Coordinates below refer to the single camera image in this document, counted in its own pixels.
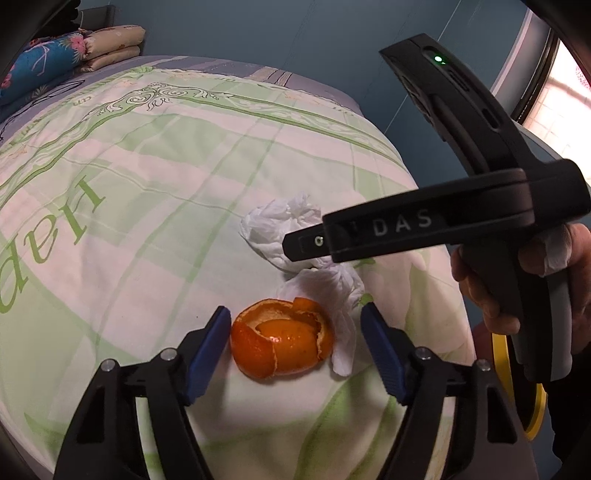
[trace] screw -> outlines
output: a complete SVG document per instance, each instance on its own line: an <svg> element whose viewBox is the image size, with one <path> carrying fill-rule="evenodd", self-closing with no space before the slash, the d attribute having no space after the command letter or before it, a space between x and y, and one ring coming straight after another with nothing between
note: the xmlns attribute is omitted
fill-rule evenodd
<svg viewBox="0 0 591 480"><path fill-rule="evenodd" d="M170 362L177 357L177 351L174 348L165 348L160 352L160 358Z"/></svg>
<svg viewBox="0 0 591 480"><path fill-rule="evenodd" d="M112 358L108 358L107 360L103 360L103 362L100 364L100 369L103 372L110 372L115 368L115 365L117 365L117 362L115 362L115 360Z"/></svg>
<svg viewBox="0 0 591 480"><path fill-rule="evenodd" d="M480 360L476 360L476 366L482 372L490 372L491 371L490 363L488 361L484 360L483 358L481 358Z"/></svg>
<svg viewBox="0 0 591 480"><path fill-rule="evenodd" d="M419 348L417 348L414 353L416 354L417 357L419 357L421 360L430 360L431 359L431 350L429 350L426 347L420 346Z"/></svg>

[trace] folded blanket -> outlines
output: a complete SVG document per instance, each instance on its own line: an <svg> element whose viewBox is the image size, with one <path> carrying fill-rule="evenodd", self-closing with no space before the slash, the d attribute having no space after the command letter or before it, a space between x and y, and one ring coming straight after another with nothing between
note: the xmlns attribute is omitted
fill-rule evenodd
<svg viewBox="0 0 591 480"><path fill-rule="evenodd" d="M137 25L119 25L92 32L84 39L84 59L94 59L111 51L139 45L144 41L145 33L146 31Z"/></svg>
<svg viewBox="0 0 591 480"><path fill-rule="evenodd" d="M28 92L73 71L85 51L84 38L78 32L23 51L0 84L0 105L15 102Z"/></svg>
<svg viewBox="0 0 591 480"><path fill-rule="evenodd" d="M119 63L120 61L132 59L137 56L139 56L138 46L122 48L121 50L112 51L106 55L101 55L100 57L84 62L78 67L78 72L96 72L107 65L113 65L114 63Z"/></svg>

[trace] green plaid bedsheet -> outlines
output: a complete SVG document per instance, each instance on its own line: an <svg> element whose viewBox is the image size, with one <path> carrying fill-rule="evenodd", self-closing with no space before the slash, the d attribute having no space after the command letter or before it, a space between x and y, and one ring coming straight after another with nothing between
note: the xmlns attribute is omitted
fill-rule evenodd
<svg viewBox="0 0 591 480"><path fill-rule="evenodd" d="M369 121L304 92L139 67L71 95L0 148L0 420L53 469L101 360L148 360L218 305L237 314L274 295L284 276L240 237L243 215L302 191L326 213L413 188ZM415 343L473 360L445 248L355 267ZM374 480L403 413L363 340L348 379L325 364L260 384L226 352L189 409L218 480ZM453 401L429 478L452 415Z"/></svg>

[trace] window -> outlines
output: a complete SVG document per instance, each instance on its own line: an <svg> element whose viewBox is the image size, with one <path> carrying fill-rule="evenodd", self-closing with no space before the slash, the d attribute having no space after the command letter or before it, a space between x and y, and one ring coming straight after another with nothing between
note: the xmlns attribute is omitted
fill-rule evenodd
<svg viewBox="0 0 591 480"><path fill-rule="evenodd" d="M576 162L591 184L591 87L562 43L523 126Z"/></svg>

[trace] floral pillow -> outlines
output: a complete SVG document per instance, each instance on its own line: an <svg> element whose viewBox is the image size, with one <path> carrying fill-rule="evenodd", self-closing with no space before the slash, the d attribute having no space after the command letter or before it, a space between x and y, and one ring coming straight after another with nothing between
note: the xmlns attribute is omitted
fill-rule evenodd
<svg viewBox="0 0 591 480"><path fill-rule="evenodd" d="M86 52L81 33L43 41L23 51L0 85L0 105L74 70Z"/></svg>

